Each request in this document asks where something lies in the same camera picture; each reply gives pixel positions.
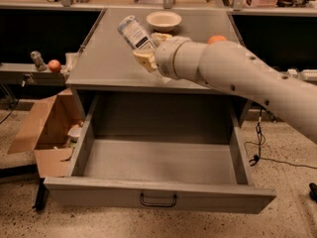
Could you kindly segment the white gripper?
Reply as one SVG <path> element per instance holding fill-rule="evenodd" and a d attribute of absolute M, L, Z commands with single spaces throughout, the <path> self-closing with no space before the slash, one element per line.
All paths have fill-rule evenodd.
<path fill-rule="evenodd" d="M 154 50 L 134 50 L 135 60 L 143 66 L 148 72 L 154 72 L 158 69 L 159 73 L 168 78 L 179 80 L 175 72 L 174 59 L 179 48 L 189 38 L 175 36 L 170 34 L 152 33 L 152 40 L 158 47 Z"/>

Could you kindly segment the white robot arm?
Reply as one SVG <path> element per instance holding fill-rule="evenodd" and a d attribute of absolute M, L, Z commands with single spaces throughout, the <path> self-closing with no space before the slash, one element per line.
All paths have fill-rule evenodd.
<path fill-rule="evenodd" d="M 254 101 L 317 143 L 317 86 L 276 71 L 236 42 L 175 36 L 133 54 L 149 72 Z"/>

